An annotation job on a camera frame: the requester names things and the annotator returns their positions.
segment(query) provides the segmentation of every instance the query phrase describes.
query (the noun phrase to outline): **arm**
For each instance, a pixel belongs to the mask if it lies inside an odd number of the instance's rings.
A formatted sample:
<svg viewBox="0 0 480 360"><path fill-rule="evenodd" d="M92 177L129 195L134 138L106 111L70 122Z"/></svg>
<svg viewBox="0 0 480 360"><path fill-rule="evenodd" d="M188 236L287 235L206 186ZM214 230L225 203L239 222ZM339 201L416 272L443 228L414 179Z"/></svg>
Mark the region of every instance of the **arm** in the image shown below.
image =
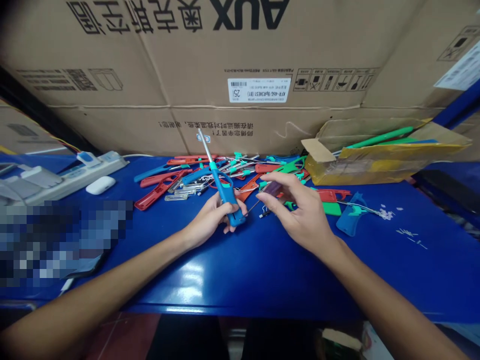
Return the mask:
<svg viewBox="0 0 480 360"><path fill-rule="evenodd" d="M23 317L0 334L3 348L13 359L58 359L109 315L119 310L174 260L203 244L221 222L224 233L235 228L226 214L237 205L220 206L217 193L183 230L125 263ZM239 202L242 212L246 206Z"/></svg>
<svg viewBox="0 0 480 360"><path fill-rule="evenodd" d="M365 313L395 359L468 359L453 342L395 289L366 266L330 229L319 195L296 176L271 172L264 181L283 185L288 211L267 193L257 198L280 219L298 244L333 272Z"/></svg>

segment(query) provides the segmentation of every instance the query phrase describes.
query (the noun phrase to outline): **white label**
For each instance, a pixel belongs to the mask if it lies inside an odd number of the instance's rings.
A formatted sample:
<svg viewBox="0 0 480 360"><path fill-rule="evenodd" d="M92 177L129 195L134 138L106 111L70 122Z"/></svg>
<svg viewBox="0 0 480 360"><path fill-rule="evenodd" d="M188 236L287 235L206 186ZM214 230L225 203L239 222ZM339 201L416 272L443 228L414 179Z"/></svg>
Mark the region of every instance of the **white label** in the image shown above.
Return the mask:
<svg viewBox="0 0 480 360"><path fill-rule="evenodd" d="M231 103L286 103L290 81L285 78L228 79Z"/></svg>
<svg viewBox="0 0 480 360"><path fill-rule="evenodd" d="M210 142L210 136L208 136L208 135L203 135L203 138L205 139L205 142L206 142L206 143L209 143L209 142ZM200 136L200 134L197 134L197 135L196 135L196 139L197 139L199 142L202 142L202 137Z"/></svg>
<svg viewBox="0 0 480 360"><path fill-rule="evenodd" d="M480 41L443 75L434 87L465 91L478 79L480 79Z"/></svg>

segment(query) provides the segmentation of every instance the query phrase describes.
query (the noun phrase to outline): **red floor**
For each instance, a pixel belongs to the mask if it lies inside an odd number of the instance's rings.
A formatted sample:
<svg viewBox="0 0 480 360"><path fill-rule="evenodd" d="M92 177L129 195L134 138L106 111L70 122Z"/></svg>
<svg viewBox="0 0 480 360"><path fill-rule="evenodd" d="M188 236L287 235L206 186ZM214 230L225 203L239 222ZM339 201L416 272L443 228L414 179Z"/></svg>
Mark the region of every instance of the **red floor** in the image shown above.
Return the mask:
<svg viewBox="0 0 480 360"><path fill-rule="evenodd" d="M145 359L159 319L160 314L116 313L97 329L83 359Z"/></svg>

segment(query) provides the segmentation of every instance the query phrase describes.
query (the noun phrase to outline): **purple plastic part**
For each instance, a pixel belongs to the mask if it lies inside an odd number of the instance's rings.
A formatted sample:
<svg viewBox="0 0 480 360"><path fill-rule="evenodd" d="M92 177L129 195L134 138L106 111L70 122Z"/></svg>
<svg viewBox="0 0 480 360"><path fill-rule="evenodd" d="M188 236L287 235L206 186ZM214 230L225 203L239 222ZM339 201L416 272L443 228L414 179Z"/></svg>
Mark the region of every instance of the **purple plastic part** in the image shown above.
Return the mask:
<svg viewBox="0 0 480 360"><path fill-rule="evenodd" d="M281 189L282 189L281 183L272 181L267 186L265 186L265 189L263 189L263 192L276 197L281 192L280 191Z"/></svg>

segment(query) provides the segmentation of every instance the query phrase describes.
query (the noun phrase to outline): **forearm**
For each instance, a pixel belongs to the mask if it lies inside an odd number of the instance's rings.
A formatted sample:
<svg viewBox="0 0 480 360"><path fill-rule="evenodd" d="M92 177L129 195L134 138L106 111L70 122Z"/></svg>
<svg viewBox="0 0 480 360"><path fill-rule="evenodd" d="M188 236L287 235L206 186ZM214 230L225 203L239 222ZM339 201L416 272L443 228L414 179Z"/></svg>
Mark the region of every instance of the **forearm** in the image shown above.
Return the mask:
<svg viewBox="0 0 480 360"><path fill-rule="evenodd" d="M327 266L365 313L395 359L468 359L431 321L340 240Z"/></svg>
<svg viewBox="0 0 480 360"><path fill-rule="evenodd" d="M15 359L55 359L188 251L176 233L25 316L1 334Z"/></svg>

